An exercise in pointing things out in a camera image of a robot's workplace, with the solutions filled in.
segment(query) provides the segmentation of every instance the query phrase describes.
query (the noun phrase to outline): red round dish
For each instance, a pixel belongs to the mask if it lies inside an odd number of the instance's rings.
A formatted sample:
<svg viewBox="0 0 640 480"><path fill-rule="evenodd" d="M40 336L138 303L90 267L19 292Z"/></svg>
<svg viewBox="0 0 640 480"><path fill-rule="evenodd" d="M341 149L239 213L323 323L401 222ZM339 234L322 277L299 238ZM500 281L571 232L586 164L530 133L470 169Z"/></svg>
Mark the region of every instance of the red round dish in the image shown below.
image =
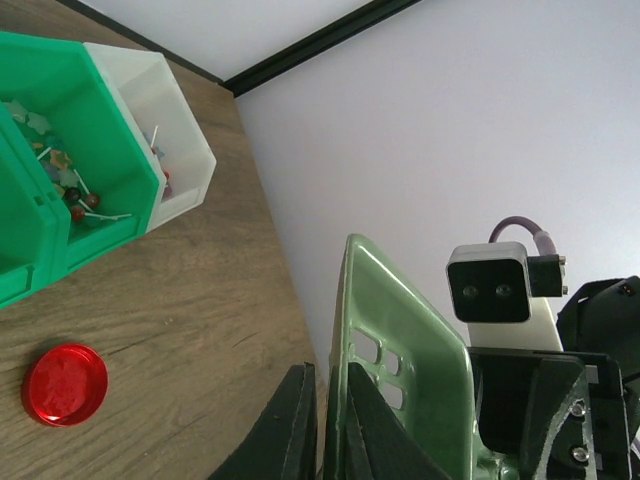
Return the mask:
<svg viewBox="0 0 640 480"><path fill-rule="evenodd" d="M22 403L34 419L69 427L93 415L107 394L107 367L94 350L79 343L45 353L27 373Z"/></svg>

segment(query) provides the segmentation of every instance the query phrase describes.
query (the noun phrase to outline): white backdrop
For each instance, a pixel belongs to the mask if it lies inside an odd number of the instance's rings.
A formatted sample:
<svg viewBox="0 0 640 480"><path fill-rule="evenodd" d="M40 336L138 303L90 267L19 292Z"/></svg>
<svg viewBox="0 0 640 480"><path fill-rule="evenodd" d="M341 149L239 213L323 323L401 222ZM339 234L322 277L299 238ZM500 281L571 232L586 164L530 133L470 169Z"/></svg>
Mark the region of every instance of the white backdrop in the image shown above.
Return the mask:
<svg viewBox="0 0 640 480"><path fill-rule="evenodd" d="M325 375L350 232L449 318L451 251L508 215L574 291L640 273L639 26L634 0L425 1L239 99Z"/></svg>
<svg viewBox="0 0 640 480"><path fill-rule="evenodd" d="M368 0L82 0L228 80Z"/></svg>

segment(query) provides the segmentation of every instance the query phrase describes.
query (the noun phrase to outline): wooden surface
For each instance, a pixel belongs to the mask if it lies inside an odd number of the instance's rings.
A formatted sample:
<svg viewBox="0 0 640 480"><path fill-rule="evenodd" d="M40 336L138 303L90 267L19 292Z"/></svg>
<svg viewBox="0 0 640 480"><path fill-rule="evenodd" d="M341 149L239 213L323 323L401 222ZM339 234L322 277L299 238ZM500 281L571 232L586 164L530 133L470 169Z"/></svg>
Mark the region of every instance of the wooden surface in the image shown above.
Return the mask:
<svg viewBox="0 0 640 480"><path fill-rule="evenodd" d="M0 0L0 29L137 48L53 0ZM315 363L233 98L172 68L218 159L207 199L0 311L2 479L206 478L288 367ZM20 386L62 341L95 348L110 386L88 422L50 428Z"/></svg>

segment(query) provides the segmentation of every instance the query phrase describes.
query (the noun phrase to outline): white bin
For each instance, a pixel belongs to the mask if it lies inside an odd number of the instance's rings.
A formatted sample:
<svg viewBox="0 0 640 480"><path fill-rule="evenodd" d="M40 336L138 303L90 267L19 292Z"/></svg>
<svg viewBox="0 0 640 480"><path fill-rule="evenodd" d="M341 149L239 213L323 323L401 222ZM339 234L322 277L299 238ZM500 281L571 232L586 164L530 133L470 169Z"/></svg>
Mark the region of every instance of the white bin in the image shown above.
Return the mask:
<svg viewBox="0 0 640 480"><path fill-rule="evenodd" d="M164 56L94 43L84 45L131 131L148 152L147 159L160 181L147 230L200 205L216 158ZM157 156L149 148L156 126ZM169 196L163 195L164 172L169 174Z"/></svg>

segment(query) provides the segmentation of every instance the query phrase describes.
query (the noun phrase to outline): black frame edge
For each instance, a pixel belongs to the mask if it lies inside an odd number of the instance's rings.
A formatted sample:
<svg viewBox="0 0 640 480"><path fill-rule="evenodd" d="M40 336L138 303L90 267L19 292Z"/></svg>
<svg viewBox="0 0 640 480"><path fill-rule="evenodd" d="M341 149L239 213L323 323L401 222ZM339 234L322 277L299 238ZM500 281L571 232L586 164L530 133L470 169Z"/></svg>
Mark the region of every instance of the black frame edge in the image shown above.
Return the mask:
<svg viewBox="0 0 640 480"><path fill-rule="evenodd" d="M122 35L123 37L128 38L129 40L136 42L138 45L143 46L144 48L162 53L167 60L171 60L173 63L180 65L181 67L186 68L187 70L192 71L193 73L200 75L201 77L222 85L224 82L222 79L216 77L212 73L206 71L205 69L198 67L194 63L182 58L180 55L173 53L171 50L168 50L161 45L149 40L147 37L140 35L139 33L134 32L128 27L125 27L119 22L103 15L102 13L94 10L90 6L82 3L80 0L56 0L61 5L64 5L75 12L84 15L85 17L93 20L94 22L99 23L100 25L107 27L110 30Z"/></svg>
<svg viewBox="0 0 640 480"><path fill-rule="evenodd" d="M234 97L253 90L421 0L374 0L222 83Z"/></svg>

